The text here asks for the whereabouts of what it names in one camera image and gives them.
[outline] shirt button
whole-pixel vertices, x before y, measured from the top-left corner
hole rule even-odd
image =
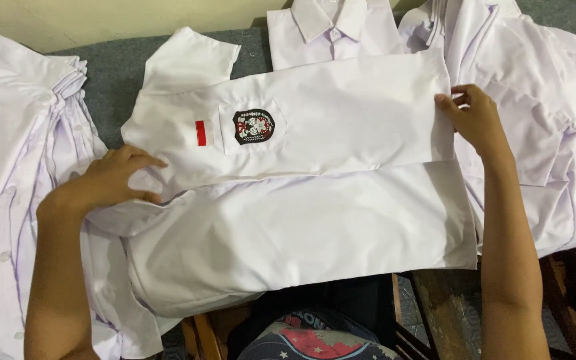
[[[10,251],[4,251],[0,254],[0,261],[5,263],[6,261],[10,260]]]

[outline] hand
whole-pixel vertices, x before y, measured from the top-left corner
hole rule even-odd
[[[437,94],[437,107],[446,115],[455,130],[468,141],[484,160],[508,159],[514,161],[508,139],[501,126],[497,104],[476,85],[461,85],[451,89],[461,94],[456,99]]]
[[[84,175],[48,194],[37,209],[37,217],[53,213],[56,208],[65,208],[85,217],[99,206],[111,206],[132,199],[158,204],[161,202],[159,194],[128,187],[128,178],[135,171],[148,166],[166,167],[168,164],[130,145],[124,145],[119,150],[108,150],[101,160],[94,160],[90,164]]]

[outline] school emblem patch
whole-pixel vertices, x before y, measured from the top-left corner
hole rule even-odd
[[[235,139],[240,145],[265,142],[275,132],[275,121],[266,110],[237,111],[232,121],[235,123]]]

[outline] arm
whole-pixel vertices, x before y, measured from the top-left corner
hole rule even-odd
[[[98,360],[92,348],[90,310],[79,248],[86,214],[130,199],[159,203],[154,193],[128,188],[140,168],[166,166],[124,146],[95,160],[86,173],[53,190],[37,209],[35,270],[28,303],[24,357],[28,360]]]
[[[539,260],[497,106],[475,85],[452,93],[462,95],[439,95],[437,105],[484,164],[482,359],[549,359]]]

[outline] beige wall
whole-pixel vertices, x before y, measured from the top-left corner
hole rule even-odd
[[[119,38],[249,28],[291,0],[0,0],[0,34],[40,52]],[[419,0],[390,0],[396,10]]]

